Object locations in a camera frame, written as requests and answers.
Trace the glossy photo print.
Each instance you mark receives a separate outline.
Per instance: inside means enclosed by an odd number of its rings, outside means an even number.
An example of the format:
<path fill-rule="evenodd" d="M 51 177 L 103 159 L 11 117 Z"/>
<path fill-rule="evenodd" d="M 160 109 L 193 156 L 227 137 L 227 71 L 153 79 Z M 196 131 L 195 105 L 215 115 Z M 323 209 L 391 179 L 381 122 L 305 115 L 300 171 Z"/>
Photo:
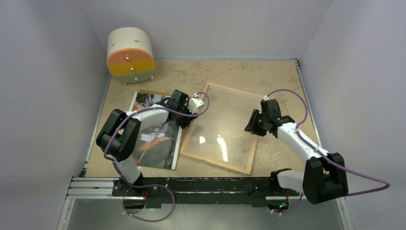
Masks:
<path fill-rule="evenodd" d="M 169 96 L 135 93 L 131 111 L 150 107 Z M 139 131 L 133 158 L 138 166 L 175 170 L 182 128 L 169 121 L 144 128 Z"/>

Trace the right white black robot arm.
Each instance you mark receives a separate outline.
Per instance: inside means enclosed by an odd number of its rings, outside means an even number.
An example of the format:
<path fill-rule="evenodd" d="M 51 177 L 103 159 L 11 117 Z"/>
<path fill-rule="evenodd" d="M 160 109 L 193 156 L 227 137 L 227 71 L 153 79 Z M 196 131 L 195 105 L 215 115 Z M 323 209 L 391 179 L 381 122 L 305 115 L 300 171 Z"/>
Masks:
<path fill-rule="evenodd" d="M 253 110 L 244 131 L 260 137 L 272 134 L 305 164 L 303 173 L 289 168 L 271 172 L 270 191 L 280 195 L 291 189 L 306 196 L 313 205 L 346 196 L 349 189 L 343 157 L 319 148 L 309 137 L 301 134 L 290 116 L 282 116 L 275 99 L 262 100 L 260 107 L 260 110 Z"/>

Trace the brown backing board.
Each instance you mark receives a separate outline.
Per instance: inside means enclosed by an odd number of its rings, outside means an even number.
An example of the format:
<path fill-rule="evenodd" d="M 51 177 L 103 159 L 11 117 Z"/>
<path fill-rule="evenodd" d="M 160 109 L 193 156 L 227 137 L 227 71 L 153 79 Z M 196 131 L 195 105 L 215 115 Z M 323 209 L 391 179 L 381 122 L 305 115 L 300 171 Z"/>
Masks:
<path fill-rule="evenodd" d="M 166 92 L 156 92 L 156 91 L 148 91 L 148 90 L 139 90 L 138 93 L 146 93 L 146 94 L 157 94 L 157 95 L 164 95 L 171 97 L 172 93 Z"/>

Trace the white wooden picture frame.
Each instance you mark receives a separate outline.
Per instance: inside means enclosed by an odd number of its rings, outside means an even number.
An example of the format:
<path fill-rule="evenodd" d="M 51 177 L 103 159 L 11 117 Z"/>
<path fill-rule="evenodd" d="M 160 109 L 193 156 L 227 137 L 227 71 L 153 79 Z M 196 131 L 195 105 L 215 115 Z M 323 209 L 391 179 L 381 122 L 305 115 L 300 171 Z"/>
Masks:
<path fill-rule="evenodd" d="M 209 108 L 189 126 L 180 153 L 249 175 L 258 137 L 244 129 L 262 97 L 209 82 L 203 91 Z"/>

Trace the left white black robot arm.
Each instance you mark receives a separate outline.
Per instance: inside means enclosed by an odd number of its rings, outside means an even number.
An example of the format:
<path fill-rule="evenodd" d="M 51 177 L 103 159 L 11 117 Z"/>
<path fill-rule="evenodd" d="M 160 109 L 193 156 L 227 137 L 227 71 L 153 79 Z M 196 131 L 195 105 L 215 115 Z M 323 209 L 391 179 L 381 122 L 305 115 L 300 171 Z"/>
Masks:
<path fill-rule="evenodd" d="M 96 137 L 96 145 L 103 151 L 125 182 L 124 190 L 137 196 L 145 187 L 133 154 L 139 132 L 156 125 L 173 122 L 180 128 L 187 128 L 198 116 L 204 114 L 210 102 L 200 97 L 203 92 L 193 96 L 174 90 L 170 97 L 153 102 L 147 107 L 130 111 L 114 109 Z"/>

